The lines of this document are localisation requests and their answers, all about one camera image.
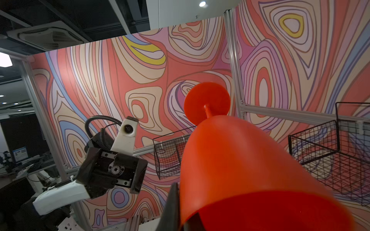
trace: orange plastic object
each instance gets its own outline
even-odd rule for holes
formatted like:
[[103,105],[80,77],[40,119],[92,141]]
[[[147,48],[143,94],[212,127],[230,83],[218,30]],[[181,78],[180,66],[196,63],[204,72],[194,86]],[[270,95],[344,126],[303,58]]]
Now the orange plastic object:
[[[199,120],[187,106],[186,116]],[[348,210],[278,143],[226,115],[201,122],[186,144],[180,208],[182,225],[199,213],[207,231],[354,229]]]
[[221,85],[204,82],[195,85],[186,95],[184,112],[186,117],[198,125],[208,117],[227,115],[230,109],[230,96]]

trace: ceiling vent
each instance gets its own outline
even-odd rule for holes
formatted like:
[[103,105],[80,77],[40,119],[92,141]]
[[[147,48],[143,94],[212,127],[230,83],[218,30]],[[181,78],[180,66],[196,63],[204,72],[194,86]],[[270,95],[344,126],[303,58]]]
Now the ceiling vent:
[[44,51],[87,43],[62,21],[7,32],[8,36]]

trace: wall-mounted basket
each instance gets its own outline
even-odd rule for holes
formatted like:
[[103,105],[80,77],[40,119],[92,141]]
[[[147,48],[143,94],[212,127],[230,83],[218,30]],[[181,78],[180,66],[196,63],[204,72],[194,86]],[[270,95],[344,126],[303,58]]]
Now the wall-mounted basket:
[[349,102],[336,103],[337,120],[290,135],[289,153],[317,180],[370,208],[370,118],[339,119],[339,103]]
[[[182,153],[195,127],[186,128],[153,139],[155,170],[159,179],[180,174]],[[161,142],[158,141],[167,135],[175,134],[179,134],[179,137]]]

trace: colorful patterned wall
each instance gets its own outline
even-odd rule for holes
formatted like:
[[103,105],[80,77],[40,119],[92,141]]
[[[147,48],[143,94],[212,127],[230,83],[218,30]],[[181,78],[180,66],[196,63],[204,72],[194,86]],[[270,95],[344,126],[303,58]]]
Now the colorful patterned wall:
[[[234,98],[234,86],[222,17],[116,37],[33,56],[35,80],[68,166],[80,165],[88,137],[84,121],[93,115],[139,119],[135,147],[152,138],[192,126],[183,111],[187,92],[200,82],[224,86]],[[231,105],[230,115],[235,110]],[[108,123],[96,120],[97,132]],[[115,137],[117,127],[109,127]],[[163,137],[170,139],[175,135]],[[162,213],[169,187],[178,176],[159,180],[152,154],[139,195],[116,187],[85,200],[93,228],[145,219]]]
[[[245,102],[335,113],[335,102],[370,100],[368,0],[242,0],[235,9]],[[340,115],[370,117],[370,108],[340,106]],[[287,136],[311,125],[246,114],[288,150]],[[356,230],[370,230],[370,210],[349,207]]]

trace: orange disc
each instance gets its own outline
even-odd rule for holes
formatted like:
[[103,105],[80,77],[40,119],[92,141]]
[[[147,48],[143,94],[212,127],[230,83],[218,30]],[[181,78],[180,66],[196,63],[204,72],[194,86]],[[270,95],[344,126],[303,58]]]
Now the orange disc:
[[195,125],[207,119],[207,114],[208,117],[227,115],[229,109],[230,96],[228,91],[213,82],[197,84],[186,95],[184,102],[185,115]]

